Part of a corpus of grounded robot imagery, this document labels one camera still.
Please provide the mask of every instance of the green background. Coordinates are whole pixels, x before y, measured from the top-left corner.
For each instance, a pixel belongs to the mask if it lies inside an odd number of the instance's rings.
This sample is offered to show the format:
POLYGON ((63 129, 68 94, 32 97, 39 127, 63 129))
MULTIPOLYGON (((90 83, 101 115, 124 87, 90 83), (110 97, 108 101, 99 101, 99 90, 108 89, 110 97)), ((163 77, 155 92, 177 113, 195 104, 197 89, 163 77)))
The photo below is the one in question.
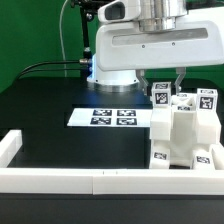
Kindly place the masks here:
MULTIPOLYGON (((59 39, 59 16, 64 0, 0 1, 0 92, 11 85, 25 67, 42 61, 62 60, 59 39)), ((97 20, 89 24, 94 51, 97 20)), ((68 4, 63 18, 67 59, 82 57, 82 32, 79 8, 68 4)), ((63 76, 63 72, 45 73, 63 76)), ((78 76, 79 72, 69 72, 78 76)), ((147 76, 174 78, 175 69, 151 70, 147 76)), ((204 78, 224 88, 224 66, 188 68, 186 78, 204 78)))

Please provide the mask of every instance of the black table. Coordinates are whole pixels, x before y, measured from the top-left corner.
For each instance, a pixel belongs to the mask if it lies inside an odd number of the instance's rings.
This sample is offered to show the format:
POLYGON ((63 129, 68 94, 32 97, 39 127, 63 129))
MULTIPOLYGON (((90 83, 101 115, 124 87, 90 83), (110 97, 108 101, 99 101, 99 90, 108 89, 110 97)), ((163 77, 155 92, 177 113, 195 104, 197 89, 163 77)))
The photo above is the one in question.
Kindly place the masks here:
MULTIPOLYGON (((184 80, 183 91, 217 88, 184 80)), ((223 123, 223 92, 218 115, 223 123)), ((79 78, 25 78, 0 94, 0 134, 22 129, 20 168, 128 168, 149 163, 147 128, 67 127, 74 108, 151 109, 141 91, 95 92, 79 78)), ((5 223, 223 223, 223 196, 0 194, 5 223)))

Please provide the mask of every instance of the white cube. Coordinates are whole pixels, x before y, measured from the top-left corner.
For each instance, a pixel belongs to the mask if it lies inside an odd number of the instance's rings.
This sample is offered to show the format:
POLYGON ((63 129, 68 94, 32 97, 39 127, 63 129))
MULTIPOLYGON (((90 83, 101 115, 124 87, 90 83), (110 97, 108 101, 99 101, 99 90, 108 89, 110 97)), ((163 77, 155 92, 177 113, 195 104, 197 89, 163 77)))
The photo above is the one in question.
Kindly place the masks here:
POLYGON ((197 110, 216 111, 218 92, 216 89, 197 90, 197 110))
POLYGON ((152 141, 150 169, 169 169, 170 167, 170 149, 168 145, 160 144, 160 141, 152 141))
POLYGON ((204 149, 197 149, 193 151, 194 170, 215 170, 212 154, 204 149))
POLYGON ((150 139, 170 140, 172 112, 170 108, 155 108, 150 120, 150 139))
POLYGON ((218 144, 221 124, 216 112, 197 111, 195 131, 197 143, 218 144))
POLYGON ((156 82, 152 86, 153 107, 171 106, 171 83, 156 82))

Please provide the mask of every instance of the white paper sheet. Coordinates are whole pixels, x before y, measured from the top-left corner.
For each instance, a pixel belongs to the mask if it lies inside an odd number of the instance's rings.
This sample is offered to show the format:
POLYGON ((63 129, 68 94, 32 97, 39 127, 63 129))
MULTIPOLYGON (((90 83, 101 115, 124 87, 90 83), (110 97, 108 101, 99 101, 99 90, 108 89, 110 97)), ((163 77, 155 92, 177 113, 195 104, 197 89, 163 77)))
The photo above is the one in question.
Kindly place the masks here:
POLYGON ((68 126, 149 128, 152 110, 75 108, 68 126))

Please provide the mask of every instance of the black cable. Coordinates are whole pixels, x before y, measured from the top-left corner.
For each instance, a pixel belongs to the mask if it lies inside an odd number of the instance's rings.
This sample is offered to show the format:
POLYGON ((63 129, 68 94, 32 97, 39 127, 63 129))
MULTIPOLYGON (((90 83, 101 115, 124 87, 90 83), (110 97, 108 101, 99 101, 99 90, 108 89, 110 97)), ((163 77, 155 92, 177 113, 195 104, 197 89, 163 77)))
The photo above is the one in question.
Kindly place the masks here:
POLYGON ((19 73, 14 82, 16 82, 17 80, 19 80, 22 76, 28 74, 28 73, 33 73, 33 72, 58 72, 58 71, 81 71, 81 70, 87 70, 87 68, 67 68, 67 69, 64 69, 64 68, 59 68, 59 69, 35 69, 35 70, 29 70, 29 71, 25 71, 23 73, 19 73))
POLYGON ((33 68, 40 67, 40 66, 44 66, 44 65, 65 65, 65 64, 75 64, 75 63, 78 64, 79 63, 79 60, 70 60, 70 61, 45 61, 45 62, 40 62, 40 63, 34 64, 34 65, 28 66, 23 71, 21 71, 20 74, 23 73, 23 72, 29 71, 29 70, 31 70, 33 68))

